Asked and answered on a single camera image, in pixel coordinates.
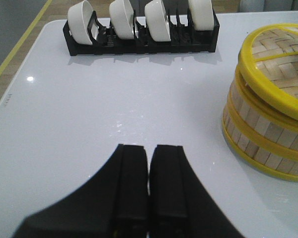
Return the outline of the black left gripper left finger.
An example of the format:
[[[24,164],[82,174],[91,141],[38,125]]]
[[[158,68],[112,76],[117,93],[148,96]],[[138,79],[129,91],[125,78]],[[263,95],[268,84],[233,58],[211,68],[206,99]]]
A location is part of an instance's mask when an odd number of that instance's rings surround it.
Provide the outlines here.
[[[102,168],[59,202],[22,222],[15,238],[145,238],[148,163],[144,148],[119,144]]]

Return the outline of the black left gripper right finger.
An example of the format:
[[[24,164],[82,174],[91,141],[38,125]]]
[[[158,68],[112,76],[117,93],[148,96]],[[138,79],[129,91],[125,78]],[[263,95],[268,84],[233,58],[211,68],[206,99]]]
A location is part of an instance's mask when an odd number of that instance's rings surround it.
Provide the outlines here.
[[[240,238],[191,168],[183,147],[157,145],[149,174],[151,238]]]

